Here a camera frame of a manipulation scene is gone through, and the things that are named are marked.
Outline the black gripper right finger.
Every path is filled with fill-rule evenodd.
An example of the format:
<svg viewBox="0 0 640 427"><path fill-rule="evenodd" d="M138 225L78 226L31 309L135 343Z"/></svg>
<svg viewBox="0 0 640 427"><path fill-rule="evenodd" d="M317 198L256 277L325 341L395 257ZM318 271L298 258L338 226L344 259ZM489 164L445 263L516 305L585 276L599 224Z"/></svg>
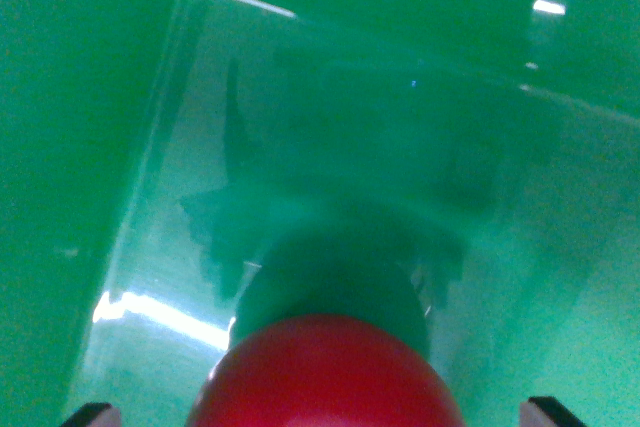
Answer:
<svg viewBox="0 0 640 427"><path fill-rule="evenodd" d="M520 427L585 427L585 423L552 396L530 397L519 406Z"/></svg>

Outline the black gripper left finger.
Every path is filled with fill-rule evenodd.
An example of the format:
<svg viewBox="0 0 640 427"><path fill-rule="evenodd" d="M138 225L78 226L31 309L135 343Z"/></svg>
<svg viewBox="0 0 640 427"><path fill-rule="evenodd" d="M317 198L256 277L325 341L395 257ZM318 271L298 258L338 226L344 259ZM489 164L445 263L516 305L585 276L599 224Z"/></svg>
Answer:
<svg viewBox="0 0 640 427"><path fill-rule="evenodd" d="M90 402L76 410L60 427L121 427L121 413L110 403Z"/></svg>

